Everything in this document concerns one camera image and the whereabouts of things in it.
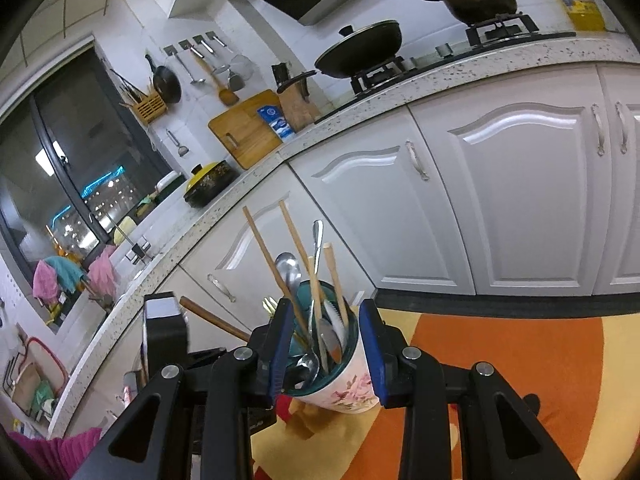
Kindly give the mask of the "person's hand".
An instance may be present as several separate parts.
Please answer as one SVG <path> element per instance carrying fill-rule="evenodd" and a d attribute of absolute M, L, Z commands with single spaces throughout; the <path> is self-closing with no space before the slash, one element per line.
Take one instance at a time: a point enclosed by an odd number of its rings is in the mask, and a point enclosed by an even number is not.
<path fill-rule="evenodd" d="M 29 438 L 15 431 L 6 436 L 25 470 L 32 470 L 41 479 L 71 479 L 100 442 L 103 430 L 94 427 L 73 437 L 50 440 Z"/>

